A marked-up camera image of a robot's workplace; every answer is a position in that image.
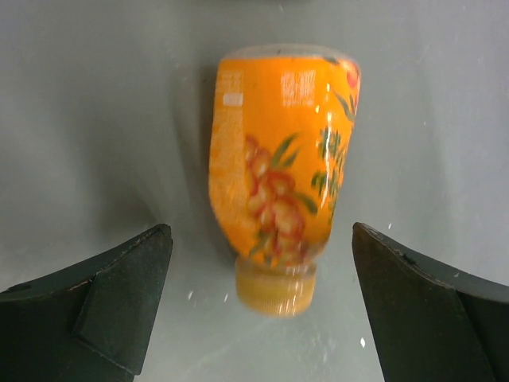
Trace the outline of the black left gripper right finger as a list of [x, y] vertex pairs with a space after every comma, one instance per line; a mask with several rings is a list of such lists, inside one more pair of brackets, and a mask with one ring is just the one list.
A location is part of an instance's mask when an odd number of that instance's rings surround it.
[[367, 224], [352, 253], [386, 381], [506, 381], [508, 288]]

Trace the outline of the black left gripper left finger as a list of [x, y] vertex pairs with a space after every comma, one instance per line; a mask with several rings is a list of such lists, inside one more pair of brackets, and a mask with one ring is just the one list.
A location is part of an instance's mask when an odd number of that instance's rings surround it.
[[142, 372], [173, 248], [158, 224], [1, 293], [3, 381], [132, 381]]

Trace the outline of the small orange bottle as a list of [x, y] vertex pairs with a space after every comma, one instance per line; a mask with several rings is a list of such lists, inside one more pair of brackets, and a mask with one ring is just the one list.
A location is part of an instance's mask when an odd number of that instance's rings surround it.
[[238, 49], [216, 75], [208, 195], [252, 310], [311, 304], [356, 123], [361, 70], [315, 45]]

